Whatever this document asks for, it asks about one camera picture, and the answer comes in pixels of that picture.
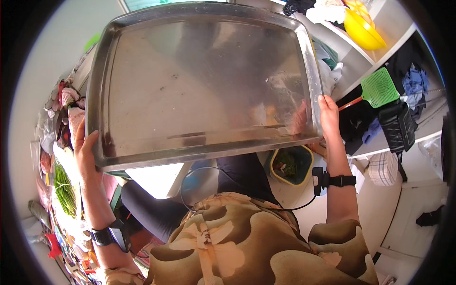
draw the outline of brown floral blouse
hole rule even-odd
[[[271,208],[234,192],[210,196],[150,251],[147,279],[120,268],[106,270],[106,284],[378,284],[358,221],[317,224],[306,242],[291,213]]]

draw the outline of window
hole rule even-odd
[[[191,2],[194,0],[119,0],[124,8],[127,8],[127,12],[136,11],[143,8],[152,6],[177,3],[177,2]],[[227,2],[227,0],[206,0],[213,2]]]

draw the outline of person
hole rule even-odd
[[[326,170],[350,176],[338,107],[329,96],[318,101]],[[116,218],[99,186],[91,151],[98,132],[84,137],[82,122],[74,152],[83,206],[90,227],[101,230]],[[218,193],[196,203],[195,212],[169,199],[155,200],[140,187],[122,191],[136,219],[167,243],[150,251],[147,279],[117,244],[94,244],[106,284],[378,284],[354,186],[328,187],[326,223],[313,226],[306,241],[294,215],[276,210],[281,206],[256,154],[218,159],[218,167],[237,183],[219,175]]]

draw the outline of green vegetable scraps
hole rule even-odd
[[[273,169],[282,178],[289,178],[297,173],[295,158],[286,150],[279,150],[274,159]]]
[[[76,217],[76,198],[74,197],[73,186],[62,165],[55,160],[54,186],[56,188],[57,199],[63,211],[73,218]]]

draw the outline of metal baking tray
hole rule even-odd
[[[306,28],[244,5],[187,2],[125,14],[92,64],[86,131],[95,163],[123,170],[321,140],[322,94]],[[306,104],[306,126],[292,135]]]

